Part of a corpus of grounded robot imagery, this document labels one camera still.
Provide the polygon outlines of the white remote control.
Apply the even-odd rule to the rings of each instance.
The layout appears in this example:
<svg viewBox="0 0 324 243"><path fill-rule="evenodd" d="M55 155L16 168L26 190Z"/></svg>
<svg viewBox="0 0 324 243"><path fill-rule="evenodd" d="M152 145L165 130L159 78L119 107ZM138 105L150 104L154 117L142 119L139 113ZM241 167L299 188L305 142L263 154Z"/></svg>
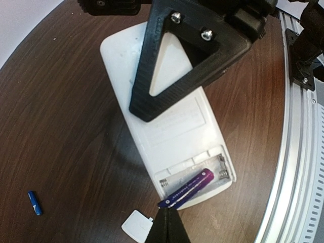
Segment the white remote control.
<svg viewBox="0 0 324 243"><path fill-rule="evenodd" d="M130 133L161 198L166 199L203 169L214 179L179 209L205 201L237 180L228 149L203 88L197 88L152 121L130 113L132 88L146 23L107 37L100 53Z"/></svg>

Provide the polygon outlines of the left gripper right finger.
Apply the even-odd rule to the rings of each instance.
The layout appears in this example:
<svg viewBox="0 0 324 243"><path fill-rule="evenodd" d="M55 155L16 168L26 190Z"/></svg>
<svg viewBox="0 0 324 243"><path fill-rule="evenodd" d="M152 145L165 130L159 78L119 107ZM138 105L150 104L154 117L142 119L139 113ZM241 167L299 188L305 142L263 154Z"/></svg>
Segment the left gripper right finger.
<svg viewBox="0 0 324 243"><path fill-rule="evenodd" d="M167 242L191 243L180 215L176 209L168 209Z"/></svg>

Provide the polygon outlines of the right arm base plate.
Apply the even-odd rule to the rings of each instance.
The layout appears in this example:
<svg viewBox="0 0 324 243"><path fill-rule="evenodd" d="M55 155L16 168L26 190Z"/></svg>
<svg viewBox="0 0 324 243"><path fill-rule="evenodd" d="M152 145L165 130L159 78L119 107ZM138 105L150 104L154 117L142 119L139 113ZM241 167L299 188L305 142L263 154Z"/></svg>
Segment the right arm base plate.
<svg viewBox="0 0 324 243"><path fill-rule="evenodd" d="M285 30L288 47L289 78L300 87L315 91L313 69L311 67L317 47L306 30L300 34Z"/></svg>

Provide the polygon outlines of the white battery cover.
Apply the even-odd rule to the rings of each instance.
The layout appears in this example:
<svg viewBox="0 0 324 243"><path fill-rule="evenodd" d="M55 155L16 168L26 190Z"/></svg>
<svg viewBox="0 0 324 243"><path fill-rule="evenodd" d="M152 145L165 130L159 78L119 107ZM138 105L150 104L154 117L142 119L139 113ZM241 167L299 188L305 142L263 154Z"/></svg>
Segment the white battery cover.
<svg viewBox="0 0 324 243"><path fill-rule="evenodd" d="M145 242L152 228L153 218L134 210L121 225L122 230L136 242Z"/></svg>

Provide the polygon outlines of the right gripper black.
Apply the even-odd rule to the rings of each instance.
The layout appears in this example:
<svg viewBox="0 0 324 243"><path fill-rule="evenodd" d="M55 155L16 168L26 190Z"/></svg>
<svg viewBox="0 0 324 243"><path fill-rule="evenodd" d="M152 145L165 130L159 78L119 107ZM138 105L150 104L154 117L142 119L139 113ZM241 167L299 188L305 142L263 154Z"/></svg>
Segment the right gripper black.
<svg viewBox="0 0 324 243"><path fill-rule="evenodd" d="M265 35L265 24L277 1L220 1L228 40L255 41Z"/></svg>

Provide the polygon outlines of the purple AAA battery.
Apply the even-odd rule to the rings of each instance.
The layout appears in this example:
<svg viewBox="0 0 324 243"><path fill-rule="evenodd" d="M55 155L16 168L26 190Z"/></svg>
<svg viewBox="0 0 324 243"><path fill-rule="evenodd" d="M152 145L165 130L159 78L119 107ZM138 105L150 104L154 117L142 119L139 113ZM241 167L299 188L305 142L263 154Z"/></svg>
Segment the purple AAA battery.
<svg viewBox="0 0 324 243"><path fill-rule="evenodd" d="M181 188L173 192L166 199L160 201L157 206L159 208L179 209L198 192L204 189L214 179L214 177L214 173L211 170L203 169Z"/></svg>

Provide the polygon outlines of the blue AAA battery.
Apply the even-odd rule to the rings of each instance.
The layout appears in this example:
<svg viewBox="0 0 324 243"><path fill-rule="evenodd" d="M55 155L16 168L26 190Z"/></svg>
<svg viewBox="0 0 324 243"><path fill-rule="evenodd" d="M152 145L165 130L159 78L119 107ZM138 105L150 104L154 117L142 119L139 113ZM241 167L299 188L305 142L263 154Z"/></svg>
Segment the blue AAA battery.
<svg viewBox="0 0 324 243"><path fill-rule="evenodd" d="M33 210L37 216L41 216L43 214L41 206L36 198L36 195L33 191L28 192L28 197L30 199L30 202L32 204Z"/></svg>

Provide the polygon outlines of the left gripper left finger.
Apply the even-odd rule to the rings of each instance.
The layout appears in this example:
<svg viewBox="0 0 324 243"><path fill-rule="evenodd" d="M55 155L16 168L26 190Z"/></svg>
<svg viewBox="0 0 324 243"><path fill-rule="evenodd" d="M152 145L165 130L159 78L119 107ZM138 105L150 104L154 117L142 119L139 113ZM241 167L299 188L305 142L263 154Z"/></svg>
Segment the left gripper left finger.
<svg viewBox="0 0 324 243"><path fill-rule="evenodd" d="M145 240L145 243L168 242L168 217L169 209L160 208Z"/></svg>

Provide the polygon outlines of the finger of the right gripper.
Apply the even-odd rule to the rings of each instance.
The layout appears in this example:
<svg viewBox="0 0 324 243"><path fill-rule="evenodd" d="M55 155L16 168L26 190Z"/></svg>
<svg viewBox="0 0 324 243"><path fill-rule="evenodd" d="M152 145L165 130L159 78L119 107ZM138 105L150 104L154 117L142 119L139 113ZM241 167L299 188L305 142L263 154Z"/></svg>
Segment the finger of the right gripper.
<svg viewBox="0 0 324 243"><path fill-rule="evenodd" d="M207 58L174 83L158 84L155 66L165 33L203 52ZM145 122L200 86L205 86L242 57L253 42L198 1L152 1L135 82L130 112Z"/></svg>

